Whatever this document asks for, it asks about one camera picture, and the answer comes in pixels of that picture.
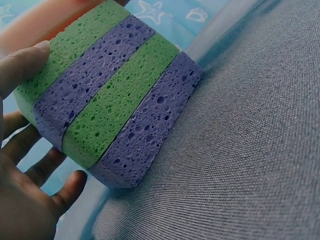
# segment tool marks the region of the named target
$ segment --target fingernail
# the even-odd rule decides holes
[[[41,49],[41,50],[47,50],[50,48],[50,41],[42,41],[34,45],[36,48]]]

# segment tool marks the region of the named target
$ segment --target textured fabric surface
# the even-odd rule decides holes
[[[263,1],[216,49],[141,185],[112,193],[93,239],[320,238],[320,1]]]

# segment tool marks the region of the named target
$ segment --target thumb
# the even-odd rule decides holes
[[[32,78],[46,64],[50,54],[50,42],[11,53],[0,61],[0,97],[4,100],[19,84]]]

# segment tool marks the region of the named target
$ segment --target finger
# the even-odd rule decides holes
[[[52,196],[56,207],[52,212],[56,213],[57,219],[65,214],[79,198],[85,188],[87,178],[87,174],[84,171],[78,170],[73,172],[65,182],[63,188]]]
[[[29,124],[28,120],[19,111],[4,115],[3,117],[3,139],[8,138],[16,130]]]
[[[39,162],[30,167],[25,174],[34,184],[41,187],[65,159],[66,155],[53,147]]]
[[[19,50],[0,61],[0,96],[4,100],[19,84],[32,78],[46,64],[50,54],[48,41]]]
[[[29,125],[8,141],[1,149],[1,154],[11,159],[13,163],[17,165],[40,138],[41,136],[37,129],[34,126]]]

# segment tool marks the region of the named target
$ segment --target light blue background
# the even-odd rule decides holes
[[[0,0],[0,27],[4,27],[40,1],[43,0]],[[186,50],[206,24],[228,2],[229,0],[131,0],[126,9],[177,47]],[[5,114],[18,109],[12,95],[4,101],[3,109]],[[19,169],[26,171],[50,148],[49,142],[45,139],[40,140],[18,165]],[[43,191],[53,195],[62,187],[67,177],[77,169],[81,167],[67,158],[42,187]]]

